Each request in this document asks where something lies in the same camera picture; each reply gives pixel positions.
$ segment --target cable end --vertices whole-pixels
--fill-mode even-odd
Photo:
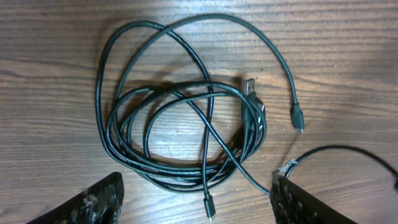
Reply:
[[[205,210],[207,218],[212,222],[216,215],[216,207],[214,206],[213,197],[210,194],[205,194],[205,199],[203,199],[205,204]]]
[[[243,80],[242,81],[243,94],[248,96],[248,95],[250,95],[250,93],[253,93],[255,91],[255,87],[256,87],[255,84],[256,84],[256,80],[253,78],[250,78],[248,80]]]
[[[301,132],[304,131],[304,114],[303,111],[300,109],[299,104],[295,104],[292,106],[290,111],[290,115],[292,118],[293,127]]]
[[[396,191],[397,191],[397,193],[398,193],[398,178],[397,178],[397,180],[396,180],[396,186],[395,186],[395,188],[396,188]]]

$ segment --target black cable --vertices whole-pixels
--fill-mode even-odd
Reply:
[[[108,39],[99,60],[98,76],[95,90],[95,110],[101,142],[106,152],[114,160],[118,161],[119,163],[130,169],[133,169],[141,177],[147,179],[148,181],[152,182],[154,185],[162,189],[178,193],[192,193],[203,191],[205,194],[206,212],[208,213],[208,217],[211,218],[211,216],[215,213],[215,210],[213,200],[208,189],[215,187],[223,183],[225,180],[229,179],[236,172],[236,169],[239,169],[243,173],[243,175],[259,190],[261,190],[265,194],[269,194],[269,191],[260,184],[258,184],[241,165],[249,156],[251,156],[261,147],[266,137],[267,124],[264,112],[261,111],[260,108],[257,106],[255,97],[248,97],[233,86],[220,82],[212,82],[204,64],[199,59],[198,55],[179,35],[177,35],[173,31],[173,29],[181,27],[185,24],[205,19],[224,19],[240,24],[255,33],[264,43],[267,44],[267,46],[271,49],[272,53],[276,56],[283,69],[285,70],[292,94],[292,123],[295,128],[302,130],[304,128],[303,114],[299,108],[299,104],[297,101],[292,74],[279,51],[261,31],[252,26],[250,23],[243,21],[237,17],[224,14],[205,14],[189,17],[166,27],[155,22],[137,21],[130,22],[118,28]],[[150,27],[159,31],[158,33],[156,33],[156,35],[152,36],[146,43],[144,43],[144,45],[131,57],[130,61],[127,63],[116,90],[113,108],[109,113],[108,120],[106,121],[106,126],[104,126],[103,115],[101,111],[101,87],[106,61],[108,59],[111,47],[113,46],[115,41],[123,33],[136,27]],[[152,43],[154,43],[157,39],[165,34],[171,36],[188,52],[193,61],[198,65],[199,69],[201,70],[205,81],[174,83],[168,87],[144,86],[141,88],[133,89],[121,96],[120,94],[124,82],[126,81],[128,74],[132,70],[138,58],[144,53],[146,49],[148,49],[148,47]],[[180,90],[185,90],[187,88],[197,86],[208,87],[208,93],[186,96],[180,92]],[[223,91],[214,92],[213,88],[219,88]],[[130,111],[127,116],[123,117],[122,119],[118,119],[117,112],[120,106],[127,100],[131,99],[133,96],[143,93],[150,94],[145,97],[144,100],[140,102],[137,107]],[[153,116],[149,120],[144,132],[144,145],[142,154],[139,150],[134,149],[132,146],[131,129],[134,118],[139,110],[143,109],[143,107],[169,94],[175,95],[177,97],[177,100],[171,101],[170,103],[163,105],[153,114]],[[226,145],[226,143],[220,138],[218,133],[211,125],[214,97],[237,97],[242,101],[242,106],[245,107],[245,112],[243,114],[245,116],[245,119],[243,121],[244,131],[242,133],[238,133],[240,135],[243,135],[243,140],[240,141],[240,145],[237,145],[233,149],[230,149]],[[208,98],[208,109],[206,115],[193,102],[194,100],[204,98]],[[164,164],[150,158],[148,139],[154,121],[162,112],[181,103],[187,103],[188,105],[190,105],[205,124],[205,137],[201,167]],[[209,165],[206,162],[208,137],[210,133],[214,136],[220,146],[224,149],[224,152],[228,155],[227,159],[223,161],[217,161],[217,163],[214,165]]]
[[[326,151],[326,150],[330,150],[330,149],[345,149],[345,150],[357,152],[357,153],[365,155],[365,156],[371,158],[372,160],[376,161],[378,164],[380,164],[382,167],[384,167],[386,170],[388,170],[394,176],[394,178],[396,178],[395,188],[396,188],[396,190],[398,190],[398,172],[392,166],[390,166],[386,161],[382,160],[380,157],[376,156],[375,154],[373,154],[369,151],[366,151],[364,149],[354,147],[354,146],[331,145],[331,146],[321,146],[321,147],[312,149],[312,150],[302,154],[294,162],[291,162],[291,165],[285,172],[285,178],[288,179],[290,174],[292,173],[292,171],[301,162],[303,162],[308,156],[311,156],[312,154],[317,153],[317,152]]]

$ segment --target usb connector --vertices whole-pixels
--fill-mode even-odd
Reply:
[[[256,91],[255,91],[255,84],[256,80],[250,78],[248,80],[243,80],[242,82],[242,89],[243,93],[251,100],[252,102],[256,102]],[[252,124],[252,117],[249,114],[248,106],[242,103],[241,105],[242,110],[242,123],[244,129],[250,129]]]
[[[209,221],[212,222],[216,215],[216,207],[214,206],[213,197],[209,193],[205,194],[203,203],[205,204],[207,218],[209,218]]]

